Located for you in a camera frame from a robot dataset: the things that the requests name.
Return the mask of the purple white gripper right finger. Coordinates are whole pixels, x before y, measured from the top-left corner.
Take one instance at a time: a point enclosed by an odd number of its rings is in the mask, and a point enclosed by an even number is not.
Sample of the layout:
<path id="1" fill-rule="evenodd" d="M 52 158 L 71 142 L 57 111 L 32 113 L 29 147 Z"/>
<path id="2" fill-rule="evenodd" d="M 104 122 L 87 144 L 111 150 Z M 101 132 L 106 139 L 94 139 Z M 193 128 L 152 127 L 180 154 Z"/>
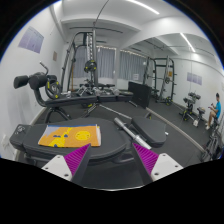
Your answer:
<path id="1" fill-rule="evenodd" d="M 182 169 L 182 166 L 168 154 L 157 154 L 136 143 L 133 144 L 132 153 L 144 184 Z"/>

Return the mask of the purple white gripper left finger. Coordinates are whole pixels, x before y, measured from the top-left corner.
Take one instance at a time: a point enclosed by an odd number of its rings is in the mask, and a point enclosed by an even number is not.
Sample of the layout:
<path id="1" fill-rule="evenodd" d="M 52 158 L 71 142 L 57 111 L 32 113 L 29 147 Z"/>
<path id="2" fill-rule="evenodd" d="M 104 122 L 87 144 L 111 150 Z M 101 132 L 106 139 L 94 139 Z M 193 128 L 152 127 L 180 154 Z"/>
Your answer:
<path id="1" fill-rule="evenodd" d="M 42 169 L 73 183 L 80 183 L 90 155 L 90 145 L 87 144 L 65 156 L 56 155 Z"/>

